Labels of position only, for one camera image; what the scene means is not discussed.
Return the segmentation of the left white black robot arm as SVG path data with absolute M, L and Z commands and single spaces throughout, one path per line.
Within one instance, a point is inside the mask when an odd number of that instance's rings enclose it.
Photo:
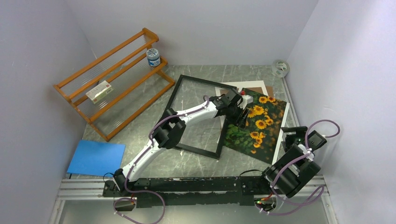
M 124 167 L 116 170 L 113 175 L 115 190 L 122 196 L 133 192 L 134 184 L 143 170 L 163 151 L 175 148 L 180 142 L 187 126 L 207 119 L 224 116 L 235 125 L 245 124 L 248 104 L 253 97 L 231 89 L 225 95 L 203 97 L 203 103 L 181 111 L 167 109 L 162 118 L 150 130 L 148 142 L 143 149 Z

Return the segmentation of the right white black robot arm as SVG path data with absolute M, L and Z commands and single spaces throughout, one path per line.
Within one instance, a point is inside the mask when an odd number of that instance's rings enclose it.
M 314 151 L 327 143 L 325 137 L 317 131 L 307 133 L 308 127 L 282 127 L 285 134 L 281 142 L 285 154 L 271 167 L 264 170 L 262 178 L 257 180 L 257 189 L 264 194 L 272 189 L 292 198 L 320 170 L 313 161 Z

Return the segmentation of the black picture frame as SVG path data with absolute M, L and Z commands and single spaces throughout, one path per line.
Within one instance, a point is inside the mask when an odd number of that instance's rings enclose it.
M 171 106 L 179 92 L 179 88 L 182 85 L 183 80 L 185 79 L 199 84 L 222 88 L 227 90 L 227 93 L 212 97 L 205 95 L 203 96 L 204 103 L 187 110 L 176 112 L 171 108 Z M 241 95 L 235 86 L 180 75 L 163 112 L 162 120 L 160 120 L 150 132 L 150 139 L 155 140 L 158 143 L 159 148 L 176 148 L 213 159 L 219 159 L 224 145 L 224 140 L 226 138 L 228 125 L 232 124 L 237 127 L 244 126 L 244 122 L 247 117 L 247 110 L 244 103 L 249 104 L 251 99 L 250 96 L 248 96 L 247 99 L 244 97 L 245 96 Z M 215 152 L 180 143 L 188 124 L 220 116 L 223 117 L 223 124 Z

